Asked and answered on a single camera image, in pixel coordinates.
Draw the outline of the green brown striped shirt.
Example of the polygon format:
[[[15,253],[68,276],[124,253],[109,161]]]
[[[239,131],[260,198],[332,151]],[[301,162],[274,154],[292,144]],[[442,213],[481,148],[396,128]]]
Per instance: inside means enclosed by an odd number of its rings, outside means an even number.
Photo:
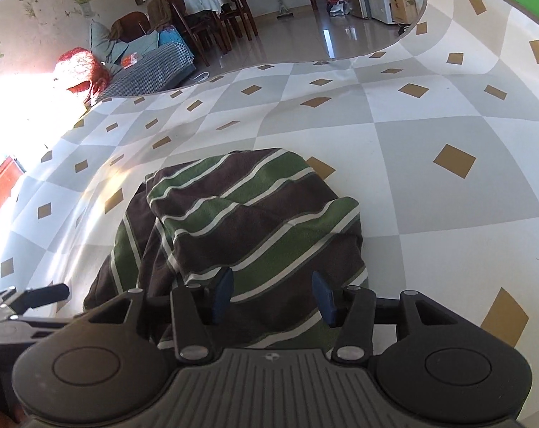
[[[165,167],[139,185],[84,306],[132,288],[163,297],[234,274],[221,347],[329,350],[312,293],[315,272],[335,287],[362,279],[359,202],[338,196],[299,155],[238,151]]]

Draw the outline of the checkered diamond pattern tablecloth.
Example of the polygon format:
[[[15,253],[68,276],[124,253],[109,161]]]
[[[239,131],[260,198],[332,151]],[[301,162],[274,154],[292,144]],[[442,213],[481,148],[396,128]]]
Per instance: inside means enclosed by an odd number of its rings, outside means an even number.
[[[17,184],[0,289],[66,282],[78,312],[150,174],[265,148],[358,202],[355,282],[419,290],[513,341],[533,371],[520,418],[539,427],[539,23],[507,0],[425,0],[374,53],[97,105]]]

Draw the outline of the red knitted cloth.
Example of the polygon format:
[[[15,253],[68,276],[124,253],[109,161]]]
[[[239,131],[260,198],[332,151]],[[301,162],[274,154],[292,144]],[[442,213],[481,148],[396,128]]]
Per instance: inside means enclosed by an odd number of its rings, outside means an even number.
[[[91,106],[109,86],[111,75],[92,52],[76,47],[60,56],[53,79],[58,87]]]

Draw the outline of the checkered fabric sofa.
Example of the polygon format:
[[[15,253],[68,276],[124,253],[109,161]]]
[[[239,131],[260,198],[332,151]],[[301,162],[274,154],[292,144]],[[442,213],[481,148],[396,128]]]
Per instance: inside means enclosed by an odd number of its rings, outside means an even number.
[[[116,73],[98,99],[142,97],[173,89],[194,71],[194,56],[184,44],[162,45]]]

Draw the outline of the dark wooden dining chair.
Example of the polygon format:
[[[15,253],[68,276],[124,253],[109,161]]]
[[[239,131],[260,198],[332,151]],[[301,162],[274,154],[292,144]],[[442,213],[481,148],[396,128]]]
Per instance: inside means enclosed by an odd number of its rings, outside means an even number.
[[[202,62],[211,42],[227,53],[234,39],[258,34],[247,0],[152,0],[148,16],[151,29],[176,30]]]

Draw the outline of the plastic bag on floor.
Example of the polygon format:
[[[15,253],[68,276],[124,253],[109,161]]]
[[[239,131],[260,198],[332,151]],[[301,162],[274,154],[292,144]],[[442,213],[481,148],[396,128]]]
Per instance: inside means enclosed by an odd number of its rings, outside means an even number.
[[[337,0],[328,2],[327,12],[331,17],[348,16],[352,11],[352,6],[346,0]]]

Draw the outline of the brown cardboard box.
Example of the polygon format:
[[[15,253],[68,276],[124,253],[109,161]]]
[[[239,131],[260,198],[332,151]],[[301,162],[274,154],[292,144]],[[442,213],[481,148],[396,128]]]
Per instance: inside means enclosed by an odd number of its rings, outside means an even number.
[[[396,23],[412,24],[416,20],[416,0],[390,0],[390,7]]]

